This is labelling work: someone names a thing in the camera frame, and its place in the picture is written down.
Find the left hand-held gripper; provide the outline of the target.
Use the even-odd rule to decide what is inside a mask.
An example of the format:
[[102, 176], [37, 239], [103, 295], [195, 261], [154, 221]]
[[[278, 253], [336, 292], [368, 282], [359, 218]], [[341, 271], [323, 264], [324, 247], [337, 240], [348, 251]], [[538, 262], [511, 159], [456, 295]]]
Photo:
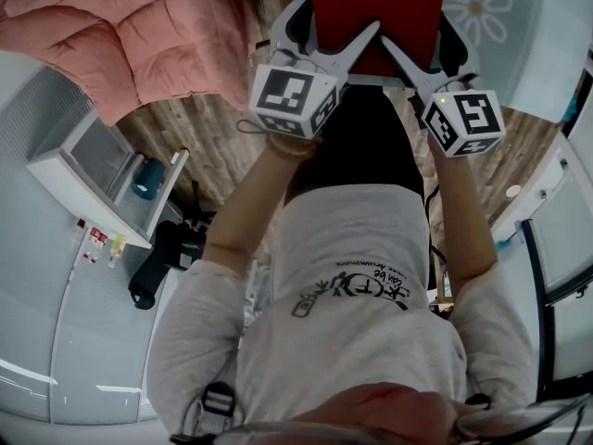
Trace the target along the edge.
[[370, 23], [343, 49], [327, 53], [316, 48], [312, 0], [294, 0], [271, 26], [276, 49], [266, 64], [258, 65], [249, 110], [262, 129], [295, 138], [313, 138], [338, 105], [339, 85], [380, 30]]

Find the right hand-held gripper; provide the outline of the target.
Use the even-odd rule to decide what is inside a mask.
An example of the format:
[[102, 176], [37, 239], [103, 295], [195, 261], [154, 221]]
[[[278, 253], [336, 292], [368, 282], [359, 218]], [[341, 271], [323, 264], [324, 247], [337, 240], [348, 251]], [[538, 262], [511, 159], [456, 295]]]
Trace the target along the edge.
[[440, 16], [438, 34], [439, 63], [450, 78], [439, 79], [439, 68], [423, 69], [388, 37], [380, 40], [407, 86], [420, 96], [421, 120], [444, 155], [487, 152], [505, 136], [497, 94], [483, 87], [475, 46], [446, 14]]

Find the red book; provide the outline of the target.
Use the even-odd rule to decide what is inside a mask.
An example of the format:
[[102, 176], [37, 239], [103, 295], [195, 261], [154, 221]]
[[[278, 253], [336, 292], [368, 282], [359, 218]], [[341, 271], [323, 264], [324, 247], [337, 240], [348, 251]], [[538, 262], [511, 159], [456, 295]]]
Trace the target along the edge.
[[318, 45], [332, 54], [374, 21], [422, 68], [435, 53], [443, 0], [312, 0]]

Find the pink cushioned armchair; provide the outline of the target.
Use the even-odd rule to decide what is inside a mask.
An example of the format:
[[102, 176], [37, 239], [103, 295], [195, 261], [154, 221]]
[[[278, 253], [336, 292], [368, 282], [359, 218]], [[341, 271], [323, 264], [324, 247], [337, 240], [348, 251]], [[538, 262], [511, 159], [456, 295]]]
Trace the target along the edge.
[[0, 0], [0, 49], [78, 84], [108, 125], [191, 95], [246, 109], [254, 30], [248, 0]]

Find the person's right forearm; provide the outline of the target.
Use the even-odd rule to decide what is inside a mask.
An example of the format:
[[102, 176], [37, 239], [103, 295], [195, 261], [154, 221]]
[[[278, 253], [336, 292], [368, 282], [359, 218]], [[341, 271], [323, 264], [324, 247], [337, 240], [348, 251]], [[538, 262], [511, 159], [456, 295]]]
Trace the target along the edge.
[[433, 136], [428, 143], [441, 195], [449, 281], [458, 296], [467, 283], [497, 263], [498, 255], [470, 162], [446, 157]]

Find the person's left forearm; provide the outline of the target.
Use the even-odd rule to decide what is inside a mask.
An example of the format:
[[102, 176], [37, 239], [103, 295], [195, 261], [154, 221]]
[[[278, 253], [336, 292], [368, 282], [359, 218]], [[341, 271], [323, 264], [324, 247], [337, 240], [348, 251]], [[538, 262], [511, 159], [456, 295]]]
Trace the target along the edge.
[[315, 142], [270, 137], [214, 216], [202, 260], [245, 275], [299, 164], [311, 158], [316, 148]]

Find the white window ledge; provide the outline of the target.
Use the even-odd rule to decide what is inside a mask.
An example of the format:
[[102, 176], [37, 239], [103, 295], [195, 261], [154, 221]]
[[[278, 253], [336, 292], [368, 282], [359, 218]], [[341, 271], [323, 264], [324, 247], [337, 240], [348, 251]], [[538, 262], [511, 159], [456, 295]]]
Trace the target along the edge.
[[542, 160], [491, 231], [502, 245], [502, 269], [513, 303], [536, 302], [536, 286], [523, 223], [530, 225], [544, 289], [572, 280], [593, 263], [593, 184], [563, 134], [555, 136]]

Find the teal pouch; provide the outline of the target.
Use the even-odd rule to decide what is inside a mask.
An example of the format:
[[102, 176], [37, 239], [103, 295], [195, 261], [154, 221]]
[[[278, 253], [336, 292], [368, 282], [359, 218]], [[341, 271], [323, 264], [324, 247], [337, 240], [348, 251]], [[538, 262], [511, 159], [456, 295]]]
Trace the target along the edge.
[[132, 183], [133, 192], [141, 199], [152, 201], [163, 182], [164, 164], [158, 159], [147, 159]]

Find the black bag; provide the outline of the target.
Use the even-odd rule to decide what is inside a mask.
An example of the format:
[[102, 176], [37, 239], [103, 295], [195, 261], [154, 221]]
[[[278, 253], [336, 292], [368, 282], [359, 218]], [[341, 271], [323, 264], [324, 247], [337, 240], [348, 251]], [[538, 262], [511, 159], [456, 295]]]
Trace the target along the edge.
[[182, 210], [182, 220], [158, 224], [153, 250], [128, 285], [138, 310], [147, 311], [154, 307], [158, 288], [169, 270], [184, 272], [203, 256], [207, 231], [215, 212], [201, 208], [198, 181], [192, 181], [192, 190], [193, 200]]

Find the white side table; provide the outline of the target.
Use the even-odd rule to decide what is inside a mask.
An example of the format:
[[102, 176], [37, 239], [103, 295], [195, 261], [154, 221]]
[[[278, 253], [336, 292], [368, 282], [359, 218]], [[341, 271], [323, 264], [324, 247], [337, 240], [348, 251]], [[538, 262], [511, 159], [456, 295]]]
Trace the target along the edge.
[[117, 127], [107, 127], [84, 99], [48, 131], [27, 168], [74, 217], [108, 237], [125, 235], [130, 245], [151, 248], [151, 238], [189, 151], [165, 164], [153, 200], [134, 195], [132, 183], [145, 165]]

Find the yellow liquid bottle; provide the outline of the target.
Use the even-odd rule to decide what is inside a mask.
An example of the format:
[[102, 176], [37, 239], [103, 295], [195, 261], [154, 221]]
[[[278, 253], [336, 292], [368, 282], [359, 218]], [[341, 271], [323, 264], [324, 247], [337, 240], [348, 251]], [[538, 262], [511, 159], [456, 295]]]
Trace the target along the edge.
[[109, 261], [108, 266], [112, 269], [115, 268], [117, 262], [121, 258], [123, 251], [127, 244], [127, 237], [123, 234], [117, 234], [115, 239], [112, 242], [110, 252], [109, 252]]

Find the white printed t-shirt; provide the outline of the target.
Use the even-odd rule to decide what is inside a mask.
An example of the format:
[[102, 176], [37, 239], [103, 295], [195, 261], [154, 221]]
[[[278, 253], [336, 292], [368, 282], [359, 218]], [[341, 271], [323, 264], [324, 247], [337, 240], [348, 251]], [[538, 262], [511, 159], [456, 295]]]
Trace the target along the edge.
[[271, 302], [244, 322], [233, 271], [196, 261], [163, 312], [146, 367], [147, 396], [171, 432], [196, 423], [205, 387], [236, 371], [237, 418], [273, 421], [365, 384], [398, 383], [496, 405], [536, 397], [536, 355], [503, 272], [470, 281], [448, 319], [428, 307], [428, 224], [400, 186], [318, 189], [283, 209]]

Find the grey ribbed glass partition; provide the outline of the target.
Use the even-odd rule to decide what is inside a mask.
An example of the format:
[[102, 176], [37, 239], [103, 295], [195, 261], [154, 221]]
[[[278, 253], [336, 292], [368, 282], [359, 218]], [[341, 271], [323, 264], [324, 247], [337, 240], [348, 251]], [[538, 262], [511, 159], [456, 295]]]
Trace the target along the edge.
[[0, 51], [0, 410], [60, 425], [138, 420], [154, 321], [127, 290], [147, 250], [85, 260], [77, 218], [28, 167], [90, 111], [67, 78]]

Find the person's eyeglasses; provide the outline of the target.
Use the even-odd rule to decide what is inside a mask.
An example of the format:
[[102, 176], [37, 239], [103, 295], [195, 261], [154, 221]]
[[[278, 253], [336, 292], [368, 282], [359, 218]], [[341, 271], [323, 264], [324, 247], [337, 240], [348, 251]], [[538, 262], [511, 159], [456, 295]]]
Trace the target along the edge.
[[219, 434], [176, 434], [172, 445], [593, 445], [589, 394], [510, 409], [478, 409], [455, 419], [434, 438], [361, 426], [298, 421], [253, 423]]

